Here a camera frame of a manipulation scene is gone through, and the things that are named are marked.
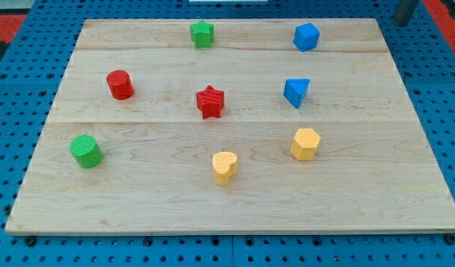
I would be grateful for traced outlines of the grey cylindrical robot arm tip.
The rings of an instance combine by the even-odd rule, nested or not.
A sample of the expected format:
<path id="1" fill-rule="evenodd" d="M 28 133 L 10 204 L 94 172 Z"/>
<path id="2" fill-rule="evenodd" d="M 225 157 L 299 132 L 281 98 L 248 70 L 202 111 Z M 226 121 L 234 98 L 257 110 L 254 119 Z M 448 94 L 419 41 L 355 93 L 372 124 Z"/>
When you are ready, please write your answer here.
<path id="1" fill-rule="evenodd" d="M 408 25 L 419 0 L 399 0 L 396 9 L 391 17 L 391 21 L 397 27 L 405 27 Z"/>

